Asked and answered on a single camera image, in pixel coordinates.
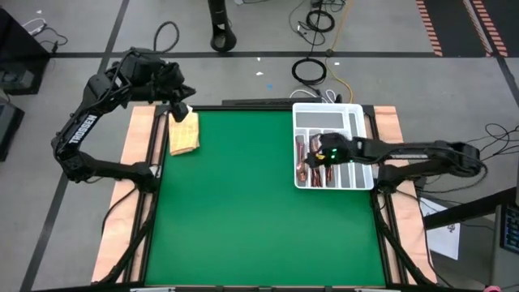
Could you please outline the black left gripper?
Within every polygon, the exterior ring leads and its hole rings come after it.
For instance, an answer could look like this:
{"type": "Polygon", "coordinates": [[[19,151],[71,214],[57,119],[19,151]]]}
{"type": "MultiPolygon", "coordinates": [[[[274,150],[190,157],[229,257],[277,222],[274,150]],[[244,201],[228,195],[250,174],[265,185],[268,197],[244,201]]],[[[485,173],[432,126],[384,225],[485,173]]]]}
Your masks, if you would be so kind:
{"type": "Polygon", "coordinates": [[[196,94],[196,89],[183,84],[184,79],[163,79],[156,82],[156,99],[171,103],[169,112],[175,122],[182,122],[187,116],[187,105],[180,102],[196,94]]]}

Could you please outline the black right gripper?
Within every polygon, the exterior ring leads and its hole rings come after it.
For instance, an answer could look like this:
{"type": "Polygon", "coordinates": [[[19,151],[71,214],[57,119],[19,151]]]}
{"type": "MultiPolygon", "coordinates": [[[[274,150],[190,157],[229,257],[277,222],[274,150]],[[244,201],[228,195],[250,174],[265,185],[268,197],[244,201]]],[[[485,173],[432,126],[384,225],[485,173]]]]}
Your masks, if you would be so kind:
{"type": "Polygon", "coordinates": [[[317,160],[307,158],[304,162],[311,168],[340,165],[351,161],[353,150],[354,143],[349,140],[322,140],[320,150],[311,151],[311,155],[317,160]]]}

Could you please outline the yellow checked folded cloth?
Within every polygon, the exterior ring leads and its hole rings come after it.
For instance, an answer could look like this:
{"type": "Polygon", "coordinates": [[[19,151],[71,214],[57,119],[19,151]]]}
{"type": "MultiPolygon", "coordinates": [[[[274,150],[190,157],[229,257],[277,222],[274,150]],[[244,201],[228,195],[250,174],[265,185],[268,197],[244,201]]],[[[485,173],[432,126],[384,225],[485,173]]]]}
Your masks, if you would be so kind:
{"type": "Polygon", "coordinates": [[[191,152],[199,147],[199,115],[189,112],[181,121],[176,122],[169,114],[169,154],[177,156],[191,152]]]}

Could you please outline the white cutlery tray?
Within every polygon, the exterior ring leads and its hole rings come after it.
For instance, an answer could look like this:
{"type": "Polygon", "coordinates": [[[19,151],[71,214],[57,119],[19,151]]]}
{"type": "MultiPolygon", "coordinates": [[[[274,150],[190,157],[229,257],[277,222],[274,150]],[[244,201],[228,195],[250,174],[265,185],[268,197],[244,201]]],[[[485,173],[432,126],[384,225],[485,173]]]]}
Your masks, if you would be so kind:
{"type": "Polygon", "coordinates": [[[307,165],[307,181],[299,182],[296,175],[297,150],[295,138],[301,136],[306,145],[306,158],[309,153],[309,140],[312,136],[337,132],[346,138],[367,137],[362,106],[357,104],[335,103],[296,103],[292,108],[294,130],[294,185],[300,189],[324,189],[369,191],[374,188],[372,168],[353,161],[331,165],[331,181],[325,180],[325,166],[321,166],[322,187],[311,187],[311,168],[307,165]]]}

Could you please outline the black flat bar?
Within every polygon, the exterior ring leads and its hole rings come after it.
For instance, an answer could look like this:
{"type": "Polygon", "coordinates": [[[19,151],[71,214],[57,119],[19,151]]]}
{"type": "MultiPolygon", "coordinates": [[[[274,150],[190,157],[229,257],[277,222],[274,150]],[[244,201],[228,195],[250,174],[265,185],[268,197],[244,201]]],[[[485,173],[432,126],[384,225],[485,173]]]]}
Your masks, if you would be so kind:
{"type": "Polygon", "coordinates": [[[321,103],[318,97],[262,98],[223,100],[223,106],[292,106],[294,103],[321,103]]]}

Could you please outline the white paper sheet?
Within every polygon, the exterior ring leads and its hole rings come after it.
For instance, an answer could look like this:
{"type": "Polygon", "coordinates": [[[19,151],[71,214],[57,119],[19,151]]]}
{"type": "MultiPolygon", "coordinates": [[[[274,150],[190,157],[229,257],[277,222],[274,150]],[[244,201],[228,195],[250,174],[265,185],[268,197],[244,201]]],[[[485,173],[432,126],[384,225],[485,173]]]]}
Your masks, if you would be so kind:
{"type": "MultiPolygon", "coordinates": [[[[446,210],[446,208],[440,204],[424,198],[420,199],[420,208],[425,217],[446,210]]],[[[429,248],[442,256],[458,260],[460,231],[460,223],[428,230],[427,243],[429,248]]]]}

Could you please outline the black diagonal beam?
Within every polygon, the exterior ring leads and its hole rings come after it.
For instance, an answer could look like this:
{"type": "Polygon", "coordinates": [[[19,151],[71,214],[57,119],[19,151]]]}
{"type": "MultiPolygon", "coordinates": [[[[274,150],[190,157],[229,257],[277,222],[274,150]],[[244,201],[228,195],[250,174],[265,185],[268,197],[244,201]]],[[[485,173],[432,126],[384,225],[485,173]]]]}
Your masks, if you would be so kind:
{"type": "Polygon", "coordinates": [[[427,215],[423,218],[423,224],[426,230],[433,230],[476,217],[490,215],[495,213],[498,207],[506,204],[515,204],[518,200],[519,190],[516,187],[511,187],[494,195],[427,215]]]}

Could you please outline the black equipment cart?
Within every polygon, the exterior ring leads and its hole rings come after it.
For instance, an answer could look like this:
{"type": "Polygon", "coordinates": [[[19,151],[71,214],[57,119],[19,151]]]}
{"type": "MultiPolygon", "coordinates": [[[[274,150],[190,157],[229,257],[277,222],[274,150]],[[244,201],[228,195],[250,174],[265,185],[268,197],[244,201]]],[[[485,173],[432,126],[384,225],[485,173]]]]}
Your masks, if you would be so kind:
{"type": "Polygon", "coordinates": [[[49,52],[0,7],[0,89],[13,96],[37,94],[49,60],[49,52]]]}

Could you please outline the black equipment box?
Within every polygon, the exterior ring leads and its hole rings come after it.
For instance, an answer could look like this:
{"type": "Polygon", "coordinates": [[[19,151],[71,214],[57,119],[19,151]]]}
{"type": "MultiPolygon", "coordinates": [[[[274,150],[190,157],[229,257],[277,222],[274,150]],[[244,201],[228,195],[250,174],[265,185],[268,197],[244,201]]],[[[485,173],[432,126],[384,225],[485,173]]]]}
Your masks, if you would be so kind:
{"type": "Polygon", "coordinates": [[[7,101],[0,102],[0,162],[6,160],[24,115],[25,112],[15,105],[7,101]]]}

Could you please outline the grey control box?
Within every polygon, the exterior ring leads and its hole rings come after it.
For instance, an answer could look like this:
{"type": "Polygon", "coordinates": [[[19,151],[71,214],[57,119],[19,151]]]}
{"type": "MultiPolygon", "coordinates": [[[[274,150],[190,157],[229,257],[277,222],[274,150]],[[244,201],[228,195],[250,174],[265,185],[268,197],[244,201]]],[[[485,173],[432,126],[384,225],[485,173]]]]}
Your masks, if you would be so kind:
{"type": "Polygon", "coordinates": [[[519,209],[504,204],[495,214],[491,284],[519,292],[519,209]]]}

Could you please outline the black table frame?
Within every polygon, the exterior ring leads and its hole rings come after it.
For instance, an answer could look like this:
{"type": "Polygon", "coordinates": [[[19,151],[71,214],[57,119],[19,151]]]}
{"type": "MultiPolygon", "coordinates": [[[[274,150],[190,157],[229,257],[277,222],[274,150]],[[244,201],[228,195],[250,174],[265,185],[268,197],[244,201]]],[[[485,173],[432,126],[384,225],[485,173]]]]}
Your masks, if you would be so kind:
{"type": "Polygon", "coordinates": [[[369,193],[295,186],[290,111],[197,110],[200,146],[163,159],[147,285],[384,285],[369,193]]]}

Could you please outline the black stand post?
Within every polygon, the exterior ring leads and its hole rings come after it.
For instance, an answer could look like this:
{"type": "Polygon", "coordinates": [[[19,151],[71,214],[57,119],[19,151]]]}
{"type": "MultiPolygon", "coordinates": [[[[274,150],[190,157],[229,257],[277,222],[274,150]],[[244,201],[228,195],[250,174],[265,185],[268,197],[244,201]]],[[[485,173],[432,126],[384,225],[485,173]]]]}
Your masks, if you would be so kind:
{"type": "Polygon", "coordinates": [[[225,0],[208,0],[208,9],[212,21],[211,47],[219,53],[231,51],[237,38],[231,29],[225,0]]]}

